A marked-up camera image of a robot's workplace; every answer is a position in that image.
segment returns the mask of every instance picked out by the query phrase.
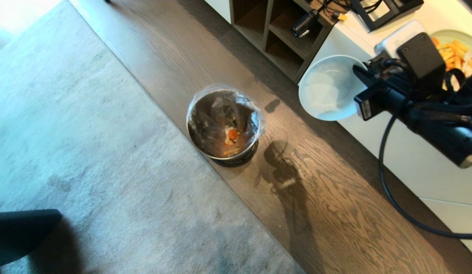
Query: white bowl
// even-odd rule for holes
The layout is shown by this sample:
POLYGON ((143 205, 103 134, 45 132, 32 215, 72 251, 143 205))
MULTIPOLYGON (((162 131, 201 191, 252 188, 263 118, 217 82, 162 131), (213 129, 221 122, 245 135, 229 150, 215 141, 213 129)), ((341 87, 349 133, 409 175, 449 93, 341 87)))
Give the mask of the white bowl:
POLYGON ((353 73, 353 65, 364 64, 351 56, 334 55, 313 64, 298 89, 300 104, 311 116, 336 121, 356 113, 354 97, 366 85, 353 73))

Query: cord plug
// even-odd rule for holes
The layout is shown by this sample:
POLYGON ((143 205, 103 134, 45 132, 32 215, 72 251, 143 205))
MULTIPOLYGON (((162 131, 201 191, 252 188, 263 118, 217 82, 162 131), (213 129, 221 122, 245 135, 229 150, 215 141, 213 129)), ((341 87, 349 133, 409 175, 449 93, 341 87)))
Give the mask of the cord plug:
POLYGON ((334 12, 332 15, 331 15, 332 18, 336 19, 336 20, 341 20, 341 21, 346 21, 348 19, 348 17, 342 13, 339 13, 339 12, 334 12))

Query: trash can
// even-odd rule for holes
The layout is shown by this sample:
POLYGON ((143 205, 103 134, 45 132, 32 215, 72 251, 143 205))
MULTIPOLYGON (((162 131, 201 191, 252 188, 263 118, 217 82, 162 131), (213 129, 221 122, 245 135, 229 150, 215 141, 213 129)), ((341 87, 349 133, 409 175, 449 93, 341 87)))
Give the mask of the trash can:
POLYGON ((255 155, 265 118, 248 95, 228 85, 214 84, 192 99, 187 130, 201 153, 219 165, 236 167, 255 155))

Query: gray carpet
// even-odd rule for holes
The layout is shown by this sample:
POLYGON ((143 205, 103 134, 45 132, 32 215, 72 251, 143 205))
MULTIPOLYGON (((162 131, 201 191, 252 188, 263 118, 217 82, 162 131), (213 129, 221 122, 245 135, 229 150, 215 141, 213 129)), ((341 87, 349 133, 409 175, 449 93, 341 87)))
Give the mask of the gray carpet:
POLYGON ((0 51, 0 212, 45 208, 0 273, 303 272, 68 2, 0 51))

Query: plastic wrap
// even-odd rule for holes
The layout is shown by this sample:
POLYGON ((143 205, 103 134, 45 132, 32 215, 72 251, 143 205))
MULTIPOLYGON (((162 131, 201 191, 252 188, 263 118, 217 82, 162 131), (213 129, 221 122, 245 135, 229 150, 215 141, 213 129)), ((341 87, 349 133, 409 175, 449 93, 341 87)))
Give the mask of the plastic wrap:
POLYGON ((192 142, 203 153, 231 158, 263 135, 265 118, 249 96, 229 85, 214 84, 194 95, 187 111, 187 127, 192 142), (237 139, 228 139, 229 129, 238 132, 237 139))

